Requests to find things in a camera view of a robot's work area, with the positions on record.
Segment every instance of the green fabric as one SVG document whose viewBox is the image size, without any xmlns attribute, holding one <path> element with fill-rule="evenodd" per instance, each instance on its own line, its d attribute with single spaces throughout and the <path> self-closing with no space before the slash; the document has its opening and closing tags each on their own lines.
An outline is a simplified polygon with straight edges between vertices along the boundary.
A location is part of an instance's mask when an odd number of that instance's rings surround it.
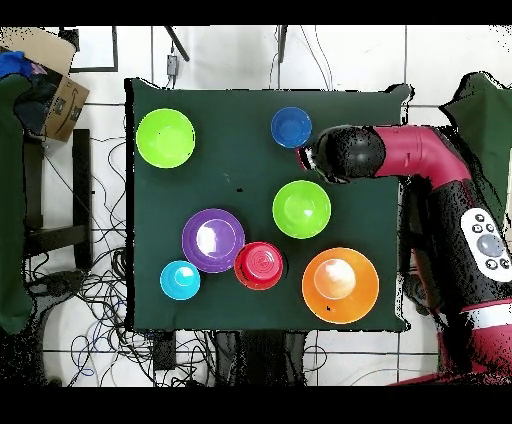
<svg viewBox="0 0 512 424">
<path fill-rule="evenodd" d="M 23 128 L 14 102 L 31 87 L 21 75 L 0 79 L 0 326 L 10 334 L 21 331 L 32 301 L 23 287 L 25 234 L 23 189 Z"/>
<path fill-rule="evenodd" d="M 453 100 L 441 110 L 457 126 L 482 164 L 485 177 L 496 196 L 483 185 L 492 214 L 502 222 L 507 202 L 508 168 L 512 148 L 512 90 L 506 89 L 486 72 L 466 75 Z"/>
<path fill-rule="evenodd" d="M 403 331 L 395 316 L 397 275 L 396 178 L 360 180 L 344 186 L 323 183 L 303 171 L 293 150 L 272 139 L 270 122 L 285 106 L 303 108 L 313 134 L 339 124 L 400 123 L 408 86 L 390 93 L 320 91 L 186 91 L 156 89 L 131 80 L 134 126 L 157 108 L 184 113 L 194 125 L 196 147 L 182 166 L 163 170 L 147 164 L 135 149 L 135 317 L 144 329 L 338 329 Z M 306 240 L 280 232 L 272 219 L 277 191 L 295 179 L 320 184 L 332 202 L 326 229 Z M 173 301 L 160 288 L 169 262 L 185 259 L 181 232 L 204 208 L 223 208 L 242 223 L 246 240 L 273 243 L 289 261 L 289 272 L 272 289 L 245 288 L 233 270 L 201 273 L 201 288 L 188 301 Z M 302 274 L 325 249 L 354 248 L 366 255 L 380 277 L 371 312 L 358 322 L 333 325 L 318 319 L 302 298 Z"/>
</svg>

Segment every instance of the button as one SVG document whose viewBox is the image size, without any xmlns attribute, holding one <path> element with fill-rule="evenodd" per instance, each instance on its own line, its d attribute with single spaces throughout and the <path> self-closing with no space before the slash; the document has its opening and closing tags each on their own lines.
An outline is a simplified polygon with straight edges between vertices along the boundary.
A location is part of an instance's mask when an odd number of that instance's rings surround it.
<svg viewBox="0 0 512 424">
<path fill-rule="evenodd" d="M 497 258 L 505 251 L 505 246 L 503 246 L 501 239 L 493 234 L 484 234 L 483 236 L 480 236 L 476 242 L 476 246 L 480 252 L 486 256 L 490 256 L 491 258 Z"/>
<path fill-rule="evenodd" d="M 496 263 L 496 261 L 494 261 L 492 259 L 487 259 L 485 261 L 485 265 L 487 265 L 487 268 L 493 269 L 493 270 L 498 268 L 498 264 Z"/>
</svg>

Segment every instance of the control panel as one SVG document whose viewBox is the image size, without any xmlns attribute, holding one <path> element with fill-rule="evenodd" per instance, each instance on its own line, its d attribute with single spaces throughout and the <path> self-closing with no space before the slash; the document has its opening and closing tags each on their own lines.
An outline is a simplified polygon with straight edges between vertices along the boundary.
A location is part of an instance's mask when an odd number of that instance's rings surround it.
<svg viewBox="0 0 512 424">
<path fill-rule="evenodd" d="M 489 213 L 480 208 L 469 209 L 462 215 L 460 225 L 480 272 L 502 283 L 512 281 L 510 256 Z"/>
</svg>

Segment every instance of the red cup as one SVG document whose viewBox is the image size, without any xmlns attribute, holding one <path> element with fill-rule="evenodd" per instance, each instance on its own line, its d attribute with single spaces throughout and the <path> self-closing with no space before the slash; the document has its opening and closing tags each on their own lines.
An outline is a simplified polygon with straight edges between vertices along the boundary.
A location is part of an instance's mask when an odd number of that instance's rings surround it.
<svg viewBox="0 0 512 424">
<path fill-rule="evenodd" d="M 273 245 L 262 241 L 246 244 L 235 259 L 235 275 L 252 290 L 273 287 L 283 274 L 283 258 Z"/>
</svg>

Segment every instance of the green bowl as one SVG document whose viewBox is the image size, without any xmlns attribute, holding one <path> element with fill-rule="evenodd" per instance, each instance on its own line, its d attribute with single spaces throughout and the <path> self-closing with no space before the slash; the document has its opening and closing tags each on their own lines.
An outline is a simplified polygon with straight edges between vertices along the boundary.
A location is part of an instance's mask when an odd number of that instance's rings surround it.
<svg viewBox="0 0 512 424">
<path fill-rule="evenodd" d="M 325 190 L 311 181 L 292 181 L 278 191 L 272 204 L 277 227 L 287 236 L 316 236 L 329 222 L 331 201 Z"/>
<path fill-rule="evenodd" d="M 194 151 L 194 127 L 174 109 L 156 109 L 142 119 L 135 136 L 142 158 L 157 168 L 176 168 Z"/>
</svg>

